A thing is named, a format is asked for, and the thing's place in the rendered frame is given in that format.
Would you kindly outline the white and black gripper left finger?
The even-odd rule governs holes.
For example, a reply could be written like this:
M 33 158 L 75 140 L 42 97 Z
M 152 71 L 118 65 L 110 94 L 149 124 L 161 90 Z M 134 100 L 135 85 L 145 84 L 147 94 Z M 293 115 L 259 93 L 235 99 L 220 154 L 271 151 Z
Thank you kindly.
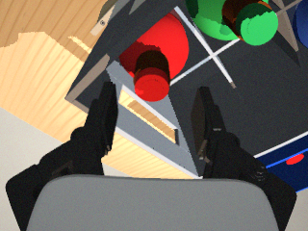
M 8 180 L 6 193 L 20 231 L 27 230 L 39 194 L 52 179 L 71 174 L 105 175 L 101 159 L 112 151 L 117 117 L 116 84 L 104 82 L 99 98 L 91 102 L 84 126 L 75 128 L 69 141 L 45 154 L 37 165 Z

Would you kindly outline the grey plastic crate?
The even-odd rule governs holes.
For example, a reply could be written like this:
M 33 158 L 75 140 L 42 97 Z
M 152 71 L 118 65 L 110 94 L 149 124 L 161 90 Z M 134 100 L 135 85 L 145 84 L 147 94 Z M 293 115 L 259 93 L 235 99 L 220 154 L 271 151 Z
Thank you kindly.
M 199 31 L 183 1 L 130 0 L 109 21 L 64 99 L 88 114 L 104 82 L 113 82 L 115 131 L 194 179 L 202 179 L 206 165 L 196 155 L 191 125 L 200 87 L 209 87 L 227 132 L 255 158 L 308 135 L 308 49 L 295 40 L 286 12 L 302 0 L 269 0 L 278 28 L 261 45 L 209 37 Z M 133 77 L 118 56 L 174 8 L 188 38 L 189 55 L 171 79 L 167 96 L 145 101 L 137 96 Z M 121 105 L 121 90 L 173 129 L 175 143 Z

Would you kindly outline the blue bottle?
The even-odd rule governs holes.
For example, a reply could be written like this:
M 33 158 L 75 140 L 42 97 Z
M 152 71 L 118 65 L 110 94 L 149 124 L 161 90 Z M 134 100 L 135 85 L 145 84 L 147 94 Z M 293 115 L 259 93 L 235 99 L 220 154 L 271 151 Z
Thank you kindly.
M 308 49 L 308 0 L 302 0 L 286 10 L 295 39 Z

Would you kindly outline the green bottle with pale green label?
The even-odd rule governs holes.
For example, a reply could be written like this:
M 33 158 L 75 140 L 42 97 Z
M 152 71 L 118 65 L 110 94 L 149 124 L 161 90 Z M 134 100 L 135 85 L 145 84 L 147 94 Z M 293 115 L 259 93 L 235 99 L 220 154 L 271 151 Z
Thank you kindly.
M 183 3 L 194 24 L 214 39 L 240 39 L 261 45 L 274 36 L 278 27 L 269 0 L 184 0 Z

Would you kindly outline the red bottle with pink label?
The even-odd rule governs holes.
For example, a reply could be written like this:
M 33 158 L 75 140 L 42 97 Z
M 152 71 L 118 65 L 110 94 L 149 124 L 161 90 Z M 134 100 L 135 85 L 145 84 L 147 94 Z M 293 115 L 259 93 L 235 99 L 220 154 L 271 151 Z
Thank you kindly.
M 181 71 L 188 54 L 188 38 L 180 15 L 173 9 L 118 57 L 134 78 L 137 96 L 155 102 L 167 96 L 170 78 Z
M 294 156 L 291 159 L 286 160 L 286 162 L 288 165 L 291 165 L 291 164 L 299 162 L 302 158 L 303 158 L 303 154 L 301 153 L 299 155 Z

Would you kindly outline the blue plastic crate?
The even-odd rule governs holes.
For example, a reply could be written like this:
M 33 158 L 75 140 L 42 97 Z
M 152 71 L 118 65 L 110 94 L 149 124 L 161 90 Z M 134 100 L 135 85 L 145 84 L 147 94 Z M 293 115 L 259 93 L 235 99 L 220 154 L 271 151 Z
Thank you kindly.
M 304 157 L 298 163 L 291 165 L 286 163 L 286 160 L 301 153 Z M 256 159 L 267 167 L 269 173 L 272 172 L 281 180 L 291 185 L 296 192 L 308 188 L 308 135 Z

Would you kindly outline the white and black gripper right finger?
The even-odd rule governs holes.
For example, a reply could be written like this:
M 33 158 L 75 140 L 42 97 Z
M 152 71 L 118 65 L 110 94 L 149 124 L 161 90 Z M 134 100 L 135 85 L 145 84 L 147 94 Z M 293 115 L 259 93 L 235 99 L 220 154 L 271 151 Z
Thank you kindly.
M 202 179 L 236 179 L 260 187 L 279 231 L 285 231 L 297 198 L 295 189 L 269 173 L 262 162 L 240 147 L 236 135 L 226 131 L 209 87 L 197 89 L 191 122 L 196 155 L 206 162 Z

